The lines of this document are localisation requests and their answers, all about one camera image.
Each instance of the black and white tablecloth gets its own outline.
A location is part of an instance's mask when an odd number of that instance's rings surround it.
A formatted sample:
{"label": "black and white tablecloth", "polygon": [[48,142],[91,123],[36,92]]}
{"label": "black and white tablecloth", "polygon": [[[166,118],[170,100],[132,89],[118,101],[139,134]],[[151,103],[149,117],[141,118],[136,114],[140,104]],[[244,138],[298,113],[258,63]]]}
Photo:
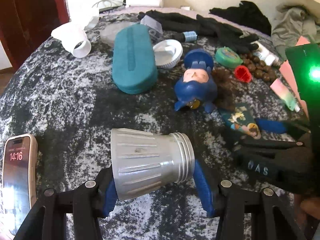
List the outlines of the black and white tablecloth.
{"label": "black and white tablecloth", "polygon": [[[60,41],[50,37],[25,61],[0,97],[0,152],[11,136],[35,135],[37,194],[47,187],[58,192],[71,190],[94,179],[111,164],[111,129],[123,127],[185,133],[194,150],[209,166],[217,167],[222,177],[250,190],[268,185],[249,180],[233,165],[230,152],[221,143],[219,128],[224,122],[218,111],[174,111],[173,86],[184,72],[183,65],[159,70],[157,83],[147,93],[128,95],[117,89],[111,75],[112,48],[100,41],[99,30],[118,21],[136,22],[137,16],[101,18],[87,32],[92,49],[84,58],[73,57]],[[163,39],[170,37],[171,33],[165,32]],[[269,40],[261,38],[260,42],[271,48]],[[206,37],[198,38],[196,44],[212,55],[218,46],[216,39]],[[184,43],[183,49],[193,46]],[[235,101],[247,102],[255,118],[292,118],[262,80],[253,78],[249,84],[239,84]],[[285,134],[262,134],[264,138],[290,140]],[[271,187],[287,204],[292,202],[291,194]],[[68,238],[73,239],[71,215],[68,220]],[[100,220],[100,227],[104,239],[213,239],[218,221],[206,217],[191,179],[136,199],[117,201],[110,216]]]}

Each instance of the dark red door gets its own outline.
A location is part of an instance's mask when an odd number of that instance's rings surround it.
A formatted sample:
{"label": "dark red door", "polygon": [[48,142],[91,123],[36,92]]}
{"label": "dark red door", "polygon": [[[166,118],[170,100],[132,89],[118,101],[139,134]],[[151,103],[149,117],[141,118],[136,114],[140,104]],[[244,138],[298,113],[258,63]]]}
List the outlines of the dark red door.
{"label": "dark red door", "polygon": [[65,0],[0,0],[0,8],[0,39],[16,69],[53,29],[68,22]]}

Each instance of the ridged plastic cup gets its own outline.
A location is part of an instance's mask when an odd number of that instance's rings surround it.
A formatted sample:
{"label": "ridged plastic cup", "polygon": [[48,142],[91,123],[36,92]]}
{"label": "ridged plastic cup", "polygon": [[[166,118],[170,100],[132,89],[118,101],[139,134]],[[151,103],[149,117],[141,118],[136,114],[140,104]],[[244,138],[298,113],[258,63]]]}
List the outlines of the ridged plastic cup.
{"label": "ridged plastic cup", "polygon": [[111,161],[120,200],[186,181],[195,168],[193,148],[185,134],[156,135],[125,128],[111,130]]}

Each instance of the green light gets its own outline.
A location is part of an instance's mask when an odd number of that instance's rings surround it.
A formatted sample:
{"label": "green light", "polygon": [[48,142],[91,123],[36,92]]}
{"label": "green light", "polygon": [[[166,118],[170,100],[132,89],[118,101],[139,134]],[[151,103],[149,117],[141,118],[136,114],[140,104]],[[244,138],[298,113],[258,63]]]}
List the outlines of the green light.
{"label": "green light", "polygon": [[311,67],[309,71],[309,77],[314,82],[320,82],[320,67]]}

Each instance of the pink paper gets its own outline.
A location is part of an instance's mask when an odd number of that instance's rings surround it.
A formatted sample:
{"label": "pink paper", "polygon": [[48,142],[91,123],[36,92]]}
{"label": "pink paper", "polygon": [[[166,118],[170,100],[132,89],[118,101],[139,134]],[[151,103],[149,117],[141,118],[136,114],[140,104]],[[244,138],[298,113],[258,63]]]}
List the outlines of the pink paper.
{"label": "pink paper", "polygon": [[[301,36],[299,38],[296,46],[309,44],[309,43],[310,43],[310,41],[308,41],[307,38]],[[307,117],[309,118],[307,104],[306,104],[306,102],[304,100],[301,100],[301,98],[299,96],[297,83],[296,83],[296,80],[294,78],[294,75],[293,75],[293,72],[292,72],[292,68],[291,68],[289,62],[286,60],[281,65],[279,70],[280,70],[281,74],[284,76],[284,78],[287,81],[287,83],[289,84],[289,86],[291,87],[291,89],[294,92],[296,98],[299,100],[303,111],[306,113]]]}

